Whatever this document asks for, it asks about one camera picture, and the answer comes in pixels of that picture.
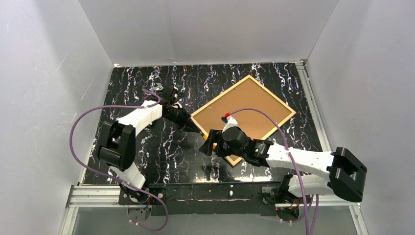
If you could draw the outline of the green wooden photo frame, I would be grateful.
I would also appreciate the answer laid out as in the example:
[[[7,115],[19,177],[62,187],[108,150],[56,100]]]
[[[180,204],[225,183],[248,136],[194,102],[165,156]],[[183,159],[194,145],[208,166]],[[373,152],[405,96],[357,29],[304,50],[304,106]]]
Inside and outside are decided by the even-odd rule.
[[[221,117],[230,113],[248,137],[265,140],[277,128],[266,118],[270,116],[279,127],[288,122],[296,111],[253,76],[248,75],[207,104],[196,110],[191,119],[208,135],[211,129],[222,130]]]

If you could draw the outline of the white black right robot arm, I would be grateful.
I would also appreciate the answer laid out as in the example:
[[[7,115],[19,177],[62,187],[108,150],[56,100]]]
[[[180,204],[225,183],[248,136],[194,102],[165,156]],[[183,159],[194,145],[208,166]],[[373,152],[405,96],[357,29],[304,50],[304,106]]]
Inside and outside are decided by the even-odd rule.
[[[253,166],[306,173],[302,177],[285,177],[276,193],[280,197],[334,194],[349,202],[363,200],[368,169],[344,147],[337,147],[333,152],[285,148],[271,141],[251,139],[239,127],[231,127],[226,131],[211,130],[199,151],[221,158],[235,155]]]

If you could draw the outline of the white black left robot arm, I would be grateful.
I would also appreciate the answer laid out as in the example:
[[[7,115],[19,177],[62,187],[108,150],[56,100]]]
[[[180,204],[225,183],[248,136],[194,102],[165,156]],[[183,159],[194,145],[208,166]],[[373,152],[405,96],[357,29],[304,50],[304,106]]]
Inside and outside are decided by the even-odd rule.
[[[164,118],[176,124],[181,131],[203,133],[179,99],[177,92],[154,92],[151,100],[143,102],[142,108],[134,109],[113,122],[103,123],[98,138],[97,158],[115,171],[126,182],[128,189],[142,189],[145,184],[145,177],[134,160],[136,137],[148,125]]]

